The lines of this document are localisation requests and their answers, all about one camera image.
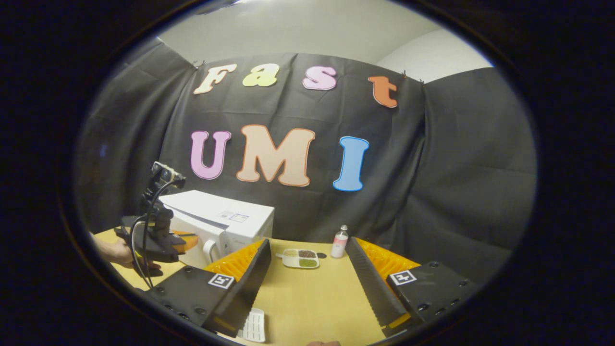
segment microwave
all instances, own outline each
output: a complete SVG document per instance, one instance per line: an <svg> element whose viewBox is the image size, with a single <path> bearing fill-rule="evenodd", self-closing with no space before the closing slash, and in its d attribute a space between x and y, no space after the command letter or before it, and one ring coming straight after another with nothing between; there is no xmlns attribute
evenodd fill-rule
<svg viewBox="0 0 615 346"><path fill-rule="evenodd" d="M196 246L180 255L180 261L196 268L255 243L271 238L274 208L191 190L161 196L173 211L170 229L194 233Z"/></svg>

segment wooden table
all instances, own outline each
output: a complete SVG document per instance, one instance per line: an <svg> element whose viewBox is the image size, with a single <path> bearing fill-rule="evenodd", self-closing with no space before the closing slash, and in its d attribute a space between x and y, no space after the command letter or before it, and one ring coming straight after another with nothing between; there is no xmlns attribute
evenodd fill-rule
<svg viewBox="0 0 615 346"><path fill-rule="evenodd" d="M117 240L113 230L96 237L109 243ZM342 346L358 346L384 339L348 255L330 257L330 243L270 239L270 244L271 264L253 305L265 312L264 344L305 346L311 341L337 340ZM287 268L275 254L288 248L323 252L327 258L320 259L316 269ZM164 276L152 278L154 285L185 266L181 262L159 264ZM113 267L134 287L148 289L133 269ZM220 335L244 345L263 345Z"/></svg>

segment black fabric backdrop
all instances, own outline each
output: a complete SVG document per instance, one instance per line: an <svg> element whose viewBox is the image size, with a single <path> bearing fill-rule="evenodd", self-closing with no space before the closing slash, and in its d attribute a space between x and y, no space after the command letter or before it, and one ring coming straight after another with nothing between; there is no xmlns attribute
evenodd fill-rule
<svg viewBox="0 0 615 346"><path fill-rule="evenodd" d="M137 212L155 160L187 176L184 190L274 206L275 238L329 242L346 224L352 236L419 263L439 260L478 282L502 265L523 232L536 181L534 143L521 103L493 68L422 84L322 55L240 57L195 69L156 40L132 56L93 105L78 148L77 196L94 232ZM212 91L192 93L209 68L230 63L237 69ZM277 82L243 86L262 63L280 66ZM311 66L332 66L336 87L305 89L301 82ZM387 76L397 86L391 92L397 107L376 102L370 76ZM315 132L308 186L237 179L245 148L240 130L249 124L266 126L276 146L294 128ZM192 172L194 131L232 133L215 180ZM357 192L332 185L344 136L370 143ZM207 166L214 146L212 138L205 142Z"/></svg>

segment ceiling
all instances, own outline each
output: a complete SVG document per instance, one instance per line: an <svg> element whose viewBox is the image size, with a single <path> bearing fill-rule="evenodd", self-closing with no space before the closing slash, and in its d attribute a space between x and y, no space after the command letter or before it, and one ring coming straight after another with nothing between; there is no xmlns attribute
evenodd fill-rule
<svg viewBox="0 0 615 346"><path fill-rule="evenodd" d="M240 0L192 15L159 37L200 65L229 57L286 52L376 64L440 27L385 0Z"/></svg>

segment white bottle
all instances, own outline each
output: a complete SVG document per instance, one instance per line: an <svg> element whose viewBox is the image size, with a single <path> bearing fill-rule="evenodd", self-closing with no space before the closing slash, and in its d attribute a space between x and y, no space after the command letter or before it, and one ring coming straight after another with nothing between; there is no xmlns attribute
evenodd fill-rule
<svg viewBox="0 0 615 346"><path fill-rule="evenodd" d="M348 227L346 225L342 225L339 228L340 231L335 235L335 239L333 239L333 247L331 248L331 257L333 258L342 258L344 256L344 249L346 248L346 243L348 242Z"/></svg>

